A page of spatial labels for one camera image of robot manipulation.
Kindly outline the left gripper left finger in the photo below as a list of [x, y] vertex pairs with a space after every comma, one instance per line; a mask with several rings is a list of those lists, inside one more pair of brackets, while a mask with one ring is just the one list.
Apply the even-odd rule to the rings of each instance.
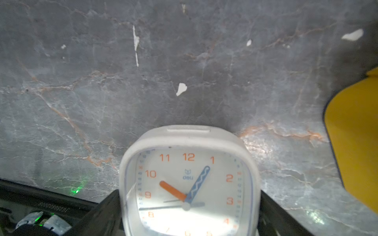
[[66, 236], [123, 236], [119, 190], [114, 190], [91, 209], [76, 225], [65, 232]]

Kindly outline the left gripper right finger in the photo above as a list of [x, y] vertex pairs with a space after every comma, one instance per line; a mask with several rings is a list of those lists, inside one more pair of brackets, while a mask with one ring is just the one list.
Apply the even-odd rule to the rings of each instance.
[[314, 236], [264, 191], [257, 229], [260, 236]]

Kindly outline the white square clock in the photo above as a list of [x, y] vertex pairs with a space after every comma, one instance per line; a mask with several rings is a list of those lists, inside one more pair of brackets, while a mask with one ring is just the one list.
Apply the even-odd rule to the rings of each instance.
[[254, 236], [261, 184], [244, 142], [217, 127], [149, 130], [119, 167], [127, 236]]

